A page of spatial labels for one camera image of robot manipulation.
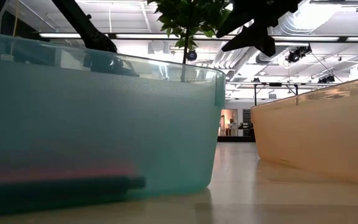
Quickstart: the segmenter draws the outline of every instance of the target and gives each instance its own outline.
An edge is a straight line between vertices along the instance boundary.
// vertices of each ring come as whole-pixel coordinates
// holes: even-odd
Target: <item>plant stem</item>
[[[185,48],[183,49],[183,66],[181,69],[180,81],[186,81],[186,56],[187,56],[187,48],[189,47],[189,29],[186,29],[186,38],[185,38]]]
[[[183,49],[183,62],[186,64],[187,48],[189,47],[189,29],[186,29],[185,48]]]

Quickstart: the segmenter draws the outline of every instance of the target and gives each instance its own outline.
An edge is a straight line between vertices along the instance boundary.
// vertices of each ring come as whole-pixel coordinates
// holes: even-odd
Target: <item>green leaves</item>
[[[154,13],[161,13],[161,31],[180,38],[175,44],[179,48],[186,41],[189,49],[198,47],[193,38],[198,32],[213,37],[230,13],[229,0],[147,0],[147,4],[153,2],[157,3]]]
[[[158,21],[162,22],[163,24],[167,24],[167,23],[170,23],[172,21],[171,18],[169,18],[168,16],[160,16]]]
[[[168,35],[168,37],[171,35],[171,31],[172,31],[172,28],[169,27],[169,28],[167,29],[167,35]]]

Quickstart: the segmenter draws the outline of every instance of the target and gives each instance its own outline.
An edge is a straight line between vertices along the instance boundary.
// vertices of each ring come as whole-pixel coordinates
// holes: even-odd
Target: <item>white floor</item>
[[[219,143],[202,193],[0,217],[0,223],[358,223],[358,185],[259,160]]]

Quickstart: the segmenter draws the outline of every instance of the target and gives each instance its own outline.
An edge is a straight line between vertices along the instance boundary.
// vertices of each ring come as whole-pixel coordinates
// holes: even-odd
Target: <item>translucent plastic container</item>
[[[224,74],[0,35],[0,213],[205,188]]]
[[[358,183],[358,80],[255,106],[251,115],[261,159]]]

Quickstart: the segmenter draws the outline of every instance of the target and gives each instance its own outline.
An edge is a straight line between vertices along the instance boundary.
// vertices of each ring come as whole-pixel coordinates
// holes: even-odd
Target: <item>spotlight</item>
[[[186,58],[189,62],[195,61],[197,59],[196,50],[189,50],[189,52],[186,54]]]
[[[320,78],[317,83],[334,83],[334,82],[335,82],[334,75],[329,75],[327,77]]]
[[[288,63],[295,63],[301,60],[306,54],[312,53],[310,45],[307,47],[297,47],[296,50],[291,50],[290,54],[285,57]]]

